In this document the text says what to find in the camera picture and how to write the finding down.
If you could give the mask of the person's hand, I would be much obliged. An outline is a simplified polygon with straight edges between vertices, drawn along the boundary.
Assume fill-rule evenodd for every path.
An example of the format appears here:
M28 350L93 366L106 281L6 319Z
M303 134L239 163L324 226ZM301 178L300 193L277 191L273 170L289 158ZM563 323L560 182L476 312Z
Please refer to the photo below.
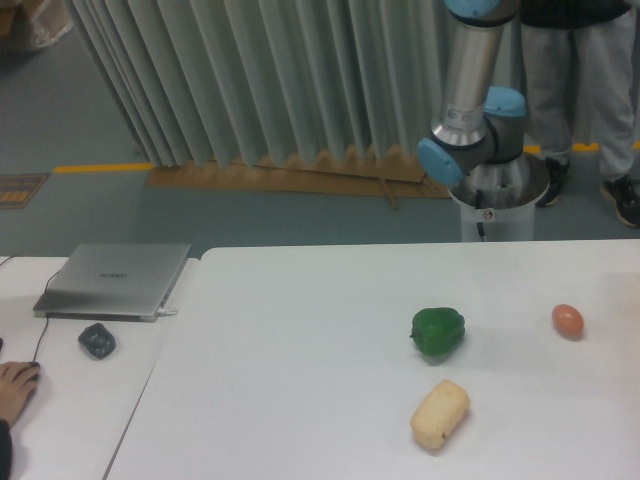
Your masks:
M31 363L11 361L1 364L1 420L6 420L10 428L16 424L38 386L38 381L27 381Z

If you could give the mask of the black sleeve forearm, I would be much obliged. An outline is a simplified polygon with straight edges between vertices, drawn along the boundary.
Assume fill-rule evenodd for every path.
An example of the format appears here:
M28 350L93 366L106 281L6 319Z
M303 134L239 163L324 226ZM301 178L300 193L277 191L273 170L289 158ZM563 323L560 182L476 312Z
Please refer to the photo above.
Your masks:
M11 430L6 420L0 421L0 479L8 480L13 460Z

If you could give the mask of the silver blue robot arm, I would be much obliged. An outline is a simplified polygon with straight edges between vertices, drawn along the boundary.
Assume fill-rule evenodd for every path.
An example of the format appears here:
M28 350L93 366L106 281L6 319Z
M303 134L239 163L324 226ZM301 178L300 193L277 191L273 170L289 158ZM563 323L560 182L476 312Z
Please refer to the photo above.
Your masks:
M418 161L434 180L455 184L476 167L517 159L523 152L524 98L491 85L504 26L518 1L447 1L455 20L440 113L417 145Z

